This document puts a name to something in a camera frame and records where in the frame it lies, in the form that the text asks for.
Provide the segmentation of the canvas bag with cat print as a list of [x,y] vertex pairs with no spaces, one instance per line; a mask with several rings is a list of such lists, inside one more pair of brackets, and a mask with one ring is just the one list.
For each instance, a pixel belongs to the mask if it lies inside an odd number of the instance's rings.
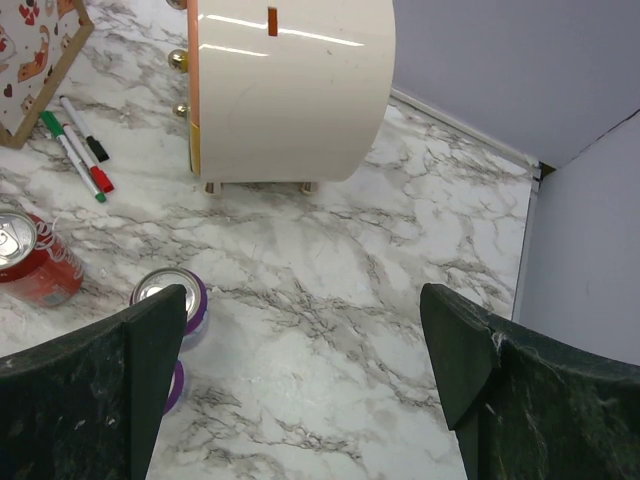
[[2,0],[2,146],[26,143],[93,29],[80,0]]

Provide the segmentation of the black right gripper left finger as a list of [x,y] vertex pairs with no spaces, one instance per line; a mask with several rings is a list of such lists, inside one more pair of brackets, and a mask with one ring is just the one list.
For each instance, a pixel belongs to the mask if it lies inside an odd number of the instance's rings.
[[186,327],[170,285],[1,360],[4,479],[146,477]]

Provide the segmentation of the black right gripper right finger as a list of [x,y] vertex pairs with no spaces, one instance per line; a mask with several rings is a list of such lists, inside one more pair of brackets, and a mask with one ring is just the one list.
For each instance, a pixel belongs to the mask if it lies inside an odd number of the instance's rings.
[[505,320],[445,285],[420,318],[469,479],[636,479],[639,368]]

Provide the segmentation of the red soda can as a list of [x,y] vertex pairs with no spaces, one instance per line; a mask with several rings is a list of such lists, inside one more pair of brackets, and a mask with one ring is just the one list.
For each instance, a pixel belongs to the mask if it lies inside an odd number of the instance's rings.
[[81,261],[35,214],[1,212],[1,291],[39,307],[60,305],[80,290]]

